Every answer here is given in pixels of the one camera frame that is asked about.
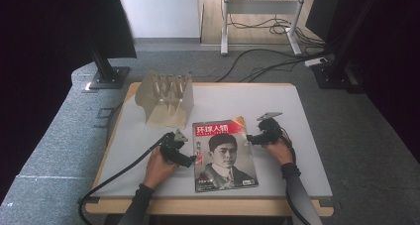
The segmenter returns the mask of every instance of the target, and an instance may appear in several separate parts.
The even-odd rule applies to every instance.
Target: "person's arm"
[[[299,168],[293,162],[293,156],[285,143],[278,140],[274,144],[267,144],[263,147],[274,155],[281,165],[281,172],[283,178],[286,180],[286,192],[289,195],[292,205],[298,211],[298,213],[292,211],[293,224],[322,224],[321,219],[300,180]],[[298,214],[300,214],[308,223],[302,222],[302,220],[298,218]]]
[[[149,158],[145,179],[136,190],[136,195],[119,224],[142,224],[155,189],[170,177],[177,167],[177,164],[167,163],[163,159],[159,147],[156,147]]]

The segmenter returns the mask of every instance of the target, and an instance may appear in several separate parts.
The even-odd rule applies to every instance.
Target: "white wall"
[[[198,0],[121,0],[133,38],[199,38]]]

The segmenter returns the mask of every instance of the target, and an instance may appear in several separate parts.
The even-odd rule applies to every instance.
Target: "white tabletop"
[[[301,180],[312,198],[331,197],[332,191],[325,175],[317,147],[312,137],[296,87],[291,84],[194,84],[194,108],[187,127],[182,133],[189,139],[181,152],[191,156],[192,123],[219,121],[243,116],[247,132],[260,133],[258,121],[265,112],[283,114],[275,120],[283,127],[293,142],[297,165],[302,172]],[[99,183],[136,160],[163,134],[174,132],[173,128],[155,128],[145,124],[145,113],[137,106],[134,96],[126,101],[116,129],[113,144],[109,149]],[[257,187],[222,191],[195,192],[194,166],[179,168],[155,192],[155,197],[284,197],[284,180],[277,161],[260,146],[253,146],[257,171]],[[149,157],[118,177],[96,195],[133,196],[143,181]]]

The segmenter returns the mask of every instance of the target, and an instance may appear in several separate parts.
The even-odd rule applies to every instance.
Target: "white table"
[[[139,83],[131,85],[117,127],[113,132],[95,185],[112,176],[139,157],[171,128],[153,128],[144,122],[143,108],[136,105],[133,95]],[[182,133],[189,142],[181,149],[192,155],[192,123],[225,120],[243,116],[248,134],[260,133],[257,118],[265,112],[281,111],[275,119],[293,140],[302,182],[313,199],[320,216],[333,214],[332,207],[321,207],[319,200],[332,197],[315,142],[306,120],[296,88],[279,83],[193,83],[194,108],[188,126]],[[253,156],[260,185],[252,188],[196,193],[193,170],[180,168],[154,194],[150,214],[194,215],[290,215],[285,201],[284,180],[278,163],[259,146]],[[99,203],[89,203],[92,213],[124,213],[135,190],[142,181],[148,158],[117,178],[95,195]]]

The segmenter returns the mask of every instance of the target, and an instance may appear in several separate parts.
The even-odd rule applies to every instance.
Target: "black sleeve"
[[[119,225],[142,224],[154,192],[153,189],[141,183]]]
[[[319,218],[315,207],[312,204],[311,199],[309,198],[308,193],[306,192],[305,187],[300,180],[300,171],[296,164],[289,163],[281,166],[281,172],[283,178],[286,180],[286,192],[289,195],[289,199],[292,204],[289,204],[290,207],[294,207],[295,211],[292,209],[292,218],[293,225],[300,224],[322,224],[321,219]],[[301,215],[308,223],[304,223],[299,219],[298,215]]]

